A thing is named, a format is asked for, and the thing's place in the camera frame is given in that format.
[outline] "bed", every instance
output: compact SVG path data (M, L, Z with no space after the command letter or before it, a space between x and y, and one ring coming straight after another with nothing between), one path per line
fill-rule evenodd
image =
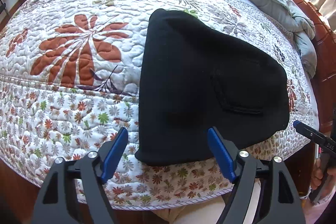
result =
M250 1L27 0L0 34L0 158L10 168L41 186L56 157L80 159L126 127L129 144L115 176L105 185L113 208L173 208L231 190L227 182L217 189L204 186L195 196L183 196L171 204L139 188L146 179L146 167L134 157L138 87L148 19L158 8L184 11L239 37L286 70L289 125L247 148L250 153L265 160L275 155L287 159L309 142L292 126L300 120L319 127L315 96L293 34ZM196 165L216 167L213 160ZM169 168L173 173L178 166ZM169 172L162 176L172 183ZM80 180L77 193L78 200L85 202Z

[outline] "metal bolt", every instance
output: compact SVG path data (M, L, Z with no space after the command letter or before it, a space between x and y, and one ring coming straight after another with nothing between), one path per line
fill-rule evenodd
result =
M98 155L98 154L97 154L96 151L91 151L90 153L88 153L87 156L88 156L89 158L92 158L92 159L93 159L93 158L95 158L97 155Z
M282 158L280 158L279 156L275 156L274 161L277 162L277 163L280 163L280 162L282 162Z
M249 153L245 150L242 150L239 152L239 155L243 158L247 158L249 156Z
M63 162L63 158L62 157L58 157L58 158L55 159L55 163L56 164L60 164L62 162Z

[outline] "bed sheet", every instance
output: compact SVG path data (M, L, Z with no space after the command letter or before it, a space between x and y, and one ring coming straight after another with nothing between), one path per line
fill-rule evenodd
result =
M309 142L292 126L296 119L314 124L293 35L249 1L27 0L0 36L0 158L9 167L40 186L55 158L80 159L126 127L129 143L104 186L113 208L174 208L231 190L214 159L150 168L134 157L142 55L149 17L158 8L189 13L284 67L290 123L247 148L250 153L286 159ZM76 188L85 202L80 180Z

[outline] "floral bedspread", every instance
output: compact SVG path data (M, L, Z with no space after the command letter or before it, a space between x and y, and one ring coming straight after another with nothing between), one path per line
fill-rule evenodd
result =
M27 0L0 34L0 157L9 167L40 186L56 157L80 159L125 127L129 144L105 185L113 208L173 208L231 189L214 159L156 168L134 157L146 31L158 8L184 11L239 37L286 70L289 126L249 152L286 159L308 143L292 127L296 119L309 125L313 119L293 37L246 2ZM85 202L77 184L78 199Z

